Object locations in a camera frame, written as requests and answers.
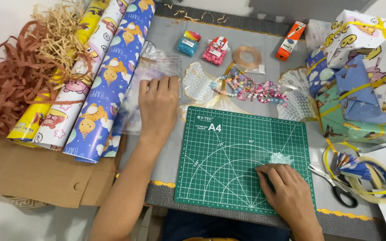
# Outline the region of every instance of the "dark pants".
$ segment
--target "dark pants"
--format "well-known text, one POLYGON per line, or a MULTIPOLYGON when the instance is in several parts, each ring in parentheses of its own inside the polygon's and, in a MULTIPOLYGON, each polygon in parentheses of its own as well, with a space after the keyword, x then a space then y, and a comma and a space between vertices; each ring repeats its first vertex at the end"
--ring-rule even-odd
POLYGON ((169 209, 162 241, 188 238, 235 238, 240 241, 287 241, 290 231, 250 222, 169 209))

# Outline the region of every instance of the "bag of pink beads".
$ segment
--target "bag of pink beads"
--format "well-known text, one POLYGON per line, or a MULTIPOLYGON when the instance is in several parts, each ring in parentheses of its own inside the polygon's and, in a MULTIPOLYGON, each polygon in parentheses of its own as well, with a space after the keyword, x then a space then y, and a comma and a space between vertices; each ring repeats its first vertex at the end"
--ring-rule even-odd
POLYGON ((202 58, 220 66, 227 51, 229 50, 227 39, 225 37, 217 37, 209 43, 208 47, 202 54, 202 58))

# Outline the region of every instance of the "orange box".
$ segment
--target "orange box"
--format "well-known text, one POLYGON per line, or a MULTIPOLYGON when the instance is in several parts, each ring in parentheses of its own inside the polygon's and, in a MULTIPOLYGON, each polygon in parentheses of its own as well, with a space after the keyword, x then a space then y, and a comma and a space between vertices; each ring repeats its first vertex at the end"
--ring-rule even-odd
POLYGON ((281 47, 279 47, 278 52, 275 55, 276 58, 282 61, 286 61, 288 59, 294 49, 294 46, 296 46, 297 41, 300 39, 300 36, 302 35, 305 27, 306 24, 302 22, 296 21, 294 23, 290 33, 285 38, 281 47))

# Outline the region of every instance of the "black scissors handle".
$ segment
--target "black scissors handle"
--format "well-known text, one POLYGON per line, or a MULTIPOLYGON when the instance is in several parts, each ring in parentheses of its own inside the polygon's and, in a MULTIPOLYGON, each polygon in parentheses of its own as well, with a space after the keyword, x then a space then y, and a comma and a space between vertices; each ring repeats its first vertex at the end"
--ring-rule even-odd
POLYGON ((346 206, 347 208, 356 208, 358 206, 357 199, 351 193, 343 190, 338 186, 333 186, 333 194, 340 202, 340 204, 346 206), (344 195, 347 199, 349 199, 351 201, 351 205, 346 204, 346 202, 342 199, 341 195, 344 195))

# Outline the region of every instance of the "yellow wrapping paper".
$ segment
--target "yellow wrapping paper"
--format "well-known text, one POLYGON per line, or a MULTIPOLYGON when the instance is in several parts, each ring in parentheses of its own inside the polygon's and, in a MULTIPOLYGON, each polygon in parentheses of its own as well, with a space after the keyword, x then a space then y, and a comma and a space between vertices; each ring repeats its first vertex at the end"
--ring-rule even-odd
MULTIPOLYGON (((85 26, 85 28, 77 30, 76 36, 82 44, 86 44, 89 40, 89 37, 92 35, 95 30, 96 25, 99 22, 105 8, 108 6, 109 0, 92 0, 86 9, 82 19, 80 20, 80 25, 85 26)), ((53 76, 56 79, 56 83, 60 84, 64 81, 61 79, 61 76, 55 74, 53 76)), ((34 101, 42 101, 40 97, 35 97, 34 101)), ((51 104, 32 104, 28 107, 25 113, 20 117, 19 121, 14 126, 13 130, 8 134, 7 138, 12 139, 14 143, 20 145, 26 145, 29 147, 38 147, 34 144, 27 143, 32 141, 40 123, 43 118, 47 115, 51 104)))

